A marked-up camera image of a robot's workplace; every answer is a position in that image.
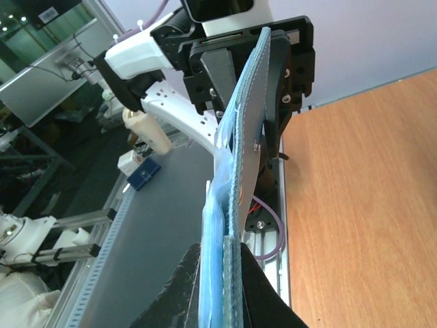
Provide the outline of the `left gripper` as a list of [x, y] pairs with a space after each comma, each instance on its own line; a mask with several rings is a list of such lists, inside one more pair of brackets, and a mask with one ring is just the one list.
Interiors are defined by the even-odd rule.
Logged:
[[[268, 23], [267, 27], [271, 37], [261, 159], [276, 159], [291, 113], [311, 95], [315, 50], [313, 24], [306, 16]], [[172, 66], [183, 72], [197, 112], [203, 113], [211, 102], [220, 123], [261, 31], [258, 25], [207, 37], [199, 23], [176, 15], [153, 29], [152, 37]]]

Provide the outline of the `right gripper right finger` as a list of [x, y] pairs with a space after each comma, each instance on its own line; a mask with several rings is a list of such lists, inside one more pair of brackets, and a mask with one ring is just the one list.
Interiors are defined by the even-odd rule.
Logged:
[[307, 324], [277, 294], [245, 243], [241, 244], [241, 258], [244, 326], [307, 327]]

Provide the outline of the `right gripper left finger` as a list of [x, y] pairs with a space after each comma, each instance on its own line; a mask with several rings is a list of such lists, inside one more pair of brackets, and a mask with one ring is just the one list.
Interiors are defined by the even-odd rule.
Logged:
[[155, 300], [130, 325], [197, 327], [200, 244], [192, 244]]

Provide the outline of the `teal card holder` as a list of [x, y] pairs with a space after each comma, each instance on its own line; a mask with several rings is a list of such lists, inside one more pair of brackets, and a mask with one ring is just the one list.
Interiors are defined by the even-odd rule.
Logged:
[[243, 327], [241, 234], [255, 190], [272, 30], [263, 27], [214, 136], [202, 212], [199, 327]]

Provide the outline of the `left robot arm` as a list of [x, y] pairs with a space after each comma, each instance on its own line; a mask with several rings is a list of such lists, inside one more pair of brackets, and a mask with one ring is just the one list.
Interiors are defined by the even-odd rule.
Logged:
[[315, 74], [313, 23], [307, 16], [275, 21], [267, 1], [183, 1], [160, 21], [117, 37], [94, 63], [131, 111], [145, 111], [151, 88], [165, 80], [164, 70], [180, 71], [189, 118], [213, 109], [222, 120], [244, 65], [263, 28], [271, 30], [262, 126], [262, 159], [279, 156], [279, 139], [293, 112], [312, 91]]

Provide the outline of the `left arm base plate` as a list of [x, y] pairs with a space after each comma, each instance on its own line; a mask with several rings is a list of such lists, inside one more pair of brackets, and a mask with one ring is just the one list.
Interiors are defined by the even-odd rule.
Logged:
[[[254, 195], [269, 205], [281, 218], [281, 179], [279, 174], [281, 161], [274, 159], [264, 166], [255, 187]], [[270, 212], [258, 201], [253, 200], [246, 218], [246, 232], [264, 232], [277, 229], [277, 222]]]

